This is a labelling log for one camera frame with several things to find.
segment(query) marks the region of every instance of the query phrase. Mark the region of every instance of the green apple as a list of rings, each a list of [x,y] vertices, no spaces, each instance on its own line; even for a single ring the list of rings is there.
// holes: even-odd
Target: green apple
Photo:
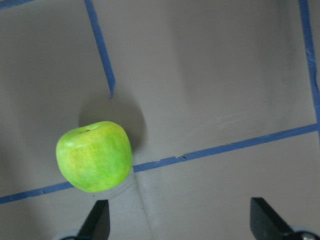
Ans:
[[[68,131],[56,145],[62,175],[88,193],[102,192],[124,181],[132,169],[132,158],[125,130],[111,121]]]

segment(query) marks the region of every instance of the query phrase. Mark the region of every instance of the black object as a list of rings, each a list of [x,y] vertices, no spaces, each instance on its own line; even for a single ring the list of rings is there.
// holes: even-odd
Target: black object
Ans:
[[[107,240],[110,234],[108,200],[98,200],[82,225],[76,239]]]
[[[252,197],[250,228],[256,240],[320,240],[309,231],[294,231],[262,198]]]

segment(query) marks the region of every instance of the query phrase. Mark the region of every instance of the floor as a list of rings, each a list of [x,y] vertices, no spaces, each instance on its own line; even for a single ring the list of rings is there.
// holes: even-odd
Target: floor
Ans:
[[[84,1],[0,1],[1,238],[75,233],[99,199],[110,240],[253,240],[251,197],[320,233],[320,98],[299,1],[93,3],[112,99]],[[320,3],[308,4],[317,57]],[[55,146],[101,120],[125,128],[134,167],[86,193]]]

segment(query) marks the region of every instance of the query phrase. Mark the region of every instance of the blue tape strip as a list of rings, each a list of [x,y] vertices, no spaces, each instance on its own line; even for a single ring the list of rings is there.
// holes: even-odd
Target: blue tape strip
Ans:
[[[37,196],[44,195],[44,194],[50,194],[50,193],[54,193],[54,192],[61,191],[64,189],[70,189],[73,187],[74,186],[72,186],[69,182],[63,182],[63,183],[59,183],[59,184],[55,184],[55,185],[51,185],[51,186],[46,186],[46,187],[42,187],[42,188],[30,190],[30,191],[24,191],[24,192],[20,192],[17,194],[0,197],[0,204],[5,204],[5,203],[14,202],[14,201],[32,198],[32,197],[37,197]]]
[[[15,6],[19,6],[21,4],[26,4],[31,1],[34,1],[34,0],[4,0],[4,1],[0,1],[0,10],[12,8]]]
[[[92,0],[84,0],[84,3],[85,3],[86,11],[87,11],[89,19],[90,19],[92,31],[94,34],[96,46],[97,46],[99,54],[100,54],[100,58],[102,61],[102,66],[103,66],[103,70],[104,70],[104,73],[106,76],[106,80],[109,85],[110,98],[112,98],[114,95],[114,90],[115,90],[115,86],[116,86],[116,79],[115,79],[114,72],[111,67],[111,63],[110,63],[108,51],[106,48],[106,44],[104,41],[104,37],[101,32],[99,23],[98,23],[97,13],[95,11],[94,4],[93,4]]]
[[[190,152],[180,157],[173,156],[173,157],[165,158],[159,161],[142,163],[142,164],[133,166],[133,171],[135,173],[138,173],[138,172],[142,172],[150,169],[156,169],[156,168],[164,167],[167,165],[177,164],[177,163],[199,159],[207,156],[226,153],[233,150],[239,150],[239,149],[252,147],[260,144],[266,144],[269,142],[286,139],[286,138],[290,138],[290,137],[294,137],[302,134],[312,133],[317,130],[318,130],[317,124],[298,127],[295,129],[281,131],[281,132],[260,136],[260,137],[256,137],[248,140],[238,141],[238,142],[227,144],[227,145],[216,146],[216,147],[207,148],[200,151]]]
[[[312,99],[315,109],[316,122],[320,123],[320,92],[317,84],[317,64],[312,30],[310,25],[310,15],[307,0],[299,0],[301,23],[304,36],[306,59],[308,63],[309,78],[312,91]]]

